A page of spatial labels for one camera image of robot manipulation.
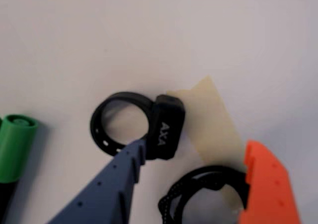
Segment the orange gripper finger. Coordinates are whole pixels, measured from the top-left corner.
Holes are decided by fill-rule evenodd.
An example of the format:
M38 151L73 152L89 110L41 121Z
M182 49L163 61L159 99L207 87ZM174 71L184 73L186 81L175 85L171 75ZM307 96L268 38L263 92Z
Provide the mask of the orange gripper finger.
M249 185L247 204L239 224L300 224L289 174L264 144L249 140L244 163Z

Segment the navy gripper finger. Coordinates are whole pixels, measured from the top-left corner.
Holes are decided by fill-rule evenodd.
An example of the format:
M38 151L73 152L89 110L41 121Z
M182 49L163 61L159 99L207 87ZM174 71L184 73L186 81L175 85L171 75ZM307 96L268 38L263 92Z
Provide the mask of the navy gripper finger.
M144 140L122 149L85 188L49 222L51 224L127 224L134 186L146 162Z

